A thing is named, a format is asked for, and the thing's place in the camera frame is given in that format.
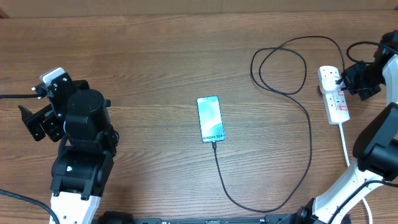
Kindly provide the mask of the blue screen Galaxy smartphone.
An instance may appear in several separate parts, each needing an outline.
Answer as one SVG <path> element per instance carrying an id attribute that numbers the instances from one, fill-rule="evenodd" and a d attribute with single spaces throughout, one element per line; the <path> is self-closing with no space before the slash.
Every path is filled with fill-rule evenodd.
<path id="1" fill-rule="evenodd" d="M 218 96 L 197 99 L 201 141 L 218 142 L 225 140 L 221 107 Z"/>

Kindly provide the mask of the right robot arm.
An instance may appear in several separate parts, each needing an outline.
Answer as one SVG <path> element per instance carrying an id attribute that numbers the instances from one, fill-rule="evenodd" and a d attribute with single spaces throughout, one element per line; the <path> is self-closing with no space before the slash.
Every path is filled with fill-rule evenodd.
<path id="1" fill-rule="evenodd" d="M 375 44 L 373 62 L 355 61 L 333 77 L 320 77 L 323 93 L 347 91 L 367 100 L 386 86 L 386 107 L 359 134 L 353 161 L 323 194 L 280 220 L 281 223 L 350 223 L 348 212 L 370 192 L 397 178 L 397 31 Z"/>

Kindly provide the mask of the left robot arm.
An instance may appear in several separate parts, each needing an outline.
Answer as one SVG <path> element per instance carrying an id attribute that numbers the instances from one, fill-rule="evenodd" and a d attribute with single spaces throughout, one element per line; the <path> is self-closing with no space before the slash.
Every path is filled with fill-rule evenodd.
<path id="1" fill-rule="evenodd" d="M 33 87 L 50 104 L 36 113 L 20 106 L 36 141 L 59 142 L 52 166 L 51 223 L 91 223 L 113 168 L 119 134 L 110 123 L 111 102 L 88 86 L 68 81 Z"/>

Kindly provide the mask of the white power strip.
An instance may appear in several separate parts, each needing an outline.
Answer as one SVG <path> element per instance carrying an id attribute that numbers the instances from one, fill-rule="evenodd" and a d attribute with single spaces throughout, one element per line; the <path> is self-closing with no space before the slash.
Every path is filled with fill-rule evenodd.
<path id="1" fill-rule="evenodd" d="M 318 69 L 319 87 L 321 77 L 341 78 L 338 69 L 329 65 Z M 329 94 L 322 94 L 322 96 L 329 124 L 342 124 L 350 119 L 344 91 L 340 90 Z"/>

